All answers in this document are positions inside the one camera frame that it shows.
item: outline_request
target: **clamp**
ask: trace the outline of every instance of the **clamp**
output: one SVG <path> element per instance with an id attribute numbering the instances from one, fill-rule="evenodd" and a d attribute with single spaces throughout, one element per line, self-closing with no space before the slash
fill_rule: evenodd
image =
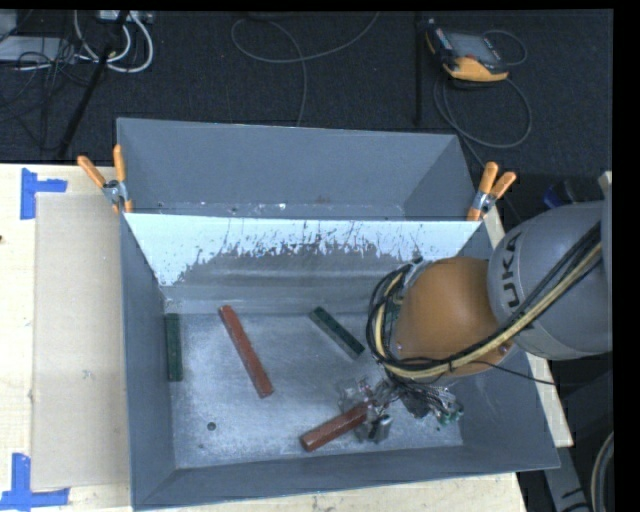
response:
<path id="1" fill-rule="evenodd" d="M 120 201 L 124 203 L 124 211 L 133 211 L 133 201 L 129 198 L 129 192 L 127 191 L 124 158 L 122 156 L 122 147 L 120 144 L 116 144 L 113 148 L 113 163 L 116 168 L 116 179 L 107 182 L 105 177 L 98 171 L 97 167 L 93 164 L 89 158 L 84 155 L 80 155 L 77 158 L 78 165 L 84 169 L 87 176 L 91 178 L 107 200 L 112 204 L 113 211 L 118 213 L 120 211 Z"/>
<path id="2" fill-rule="evenodd" d="M 505 172 L 498 181 L 496 181 L 497 176 L 498 164 L 487 162 L 480 179 L 478 191 L 467 213 L 467 220 L 480 220 L 483 218 L 493 208 L 496 201 L 504 195 L 511 184 L 516 181 L 516 173 L 511 171 Z"/>

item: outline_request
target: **red-brown stick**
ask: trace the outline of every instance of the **red-brown stick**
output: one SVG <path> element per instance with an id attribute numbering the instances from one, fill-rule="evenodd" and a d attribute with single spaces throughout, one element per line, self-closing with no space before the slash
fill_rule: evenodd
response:
<path id="1" fill-rule="evenodd" d="M 367 404 L 358 404 L 344 414 L 323 423 L 300 437 L 305 450 L 312 452 L 329 441 L 346 434 L 367 419 Z"/>
<path id="2" fill-rule="evenodd" d="M 244 332 L 240 319 L 231 306 L 222 306 L 218 313 L 227 328 L 229 337 L 238 351 L 238 355 L 244 364 L 253 386 L 256 388 L 260 398 L 265 398 L 273 393 L 273 385 L 265 371 L 260 359 L 251 346 L 251 342 Z"/>

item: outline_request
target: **gray bin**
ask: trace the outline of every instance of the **gray bin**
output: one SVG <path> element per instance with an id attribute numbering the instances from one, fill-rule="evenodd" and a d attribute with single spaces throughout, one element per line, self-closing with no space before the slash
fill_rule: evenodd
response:
<path id="1" fill-rule="evenodd" d="M 131 492 L 136 509 L 559 465 L 535 384 L 489 370 L 441 426 L 400 402 L 385 441 L 352 433 L 307 453 L 340 383 L 382 370 L 309 319 L 322 306 L 364 343 L 369 296 L 416 256 L 488 259 L 452 135 L 119 119 L 135 212 L 121 216 Z M 253 389 L 217 308 L 230 304 L 275 392 Z M 169 382 L 164 317 L 180 315 Z M 518 349 L 506 366 L 528 373 Z"/>

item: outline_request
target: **yellow cable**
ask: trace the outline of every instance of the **yellow cable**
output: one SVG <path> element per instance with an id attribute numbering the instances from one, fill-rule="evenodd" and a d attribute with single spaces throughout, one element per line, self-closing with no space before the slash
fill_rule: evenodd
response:
<path id="1" fill-rule="evenodd" d="M 502 334 L 499 334 L 487 344 L 482 347 L 474 350 L 470 354 L 466 356 L 459 357 L 451 361 L 451 363 L 441 364 L 439 366 L 434 366 L 433 368 L 429 368 L 428 370 L 406 370 L 404 368 L 398 368 L 394 366 L 392 363 L 383 363 L 385 367 L 395 373 L 396 375 L 408 379 L 424 379 L 427 377 L 435 377 L 444 373 L 448 370 L 454 370 L 456 368 L 460 368 L 465 364 L 472 363 L 476 359 L 482 357 L 486 353 L 490 352 L 494 348 L 497 348 L 502 343 L 507 341 L 508 339 L 515 336 L 518 332 L 520 332 L 524 327 L 526 327 L 529 323 L 531 323 L 536 317 L 538 317 L 542 312 L 544 312 L 562 293 L 564 293 L 581 275 L 582 272 L 587 268 L 588 265 L 593 263 L 596 258 L 599 256 L 602 244 L 598 243 L 587 256 L 569 273 L 567 276 L 562 279 L 547 295 L 545 295 L 542 299 L 540 299 L 527 313 L 525 313 L 518 321 L 516 321 L 511 327 L 505 330 Z M 382 350 L 382 333 L 380 331 L 382 314 L 384 314 L 384 305 L 380 307 L 377 315 L 377 323 L 375 326 L 374 334 L 376 341 L 376 348 L 381 356 L 384 357 L 384 351 Z"/>
<path id="2" fill-rule="evenodd" d="M 389 286 L 387 286 L 387 289 L 384 292 L 384 296 L 386 297 L 389 292 L 393 289 L 393 287 L 398 283 L 398 281 L 400 279 L 402 279 L 404 274 L 398 274 L 396 277 L 393 278 L 393 280 L 391 281 L 391 284 Z M 382 313 L 384 312 L 384 306 L 380 307 L 378 309 L 378 314 L 376 315 L 376 350 L 378 351 L 378 353 L 380 355 L 384 354 L 384 347 L 382 346 L 382 336 L 378 336 L 378 329 L 377 326 L 381 325 L 381 320 L 382 320 Z"/>

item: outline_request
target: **dark green block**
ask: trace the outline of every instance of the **dark green block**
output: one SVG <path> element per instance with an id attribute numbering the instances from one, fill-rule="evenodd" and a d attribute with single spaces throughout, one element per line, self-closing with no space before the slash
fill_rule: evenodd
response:
<path id="1" fill-rule="evenodd" d="M 364 352 L 364 345 L 323 308 L 317 307 L 314 309 L 309 313 L 309 318 L 331 337 L 352 359 L 357 358 Z"/>
<path id="2" fill-rule="evenodd" d="M 180 340 L 180 316 L 169 313 L 164 317 L 164 327 L 167 340 L 167 371 L 170 381 L 181 381 L 182 370 L 182 342 Z"/>

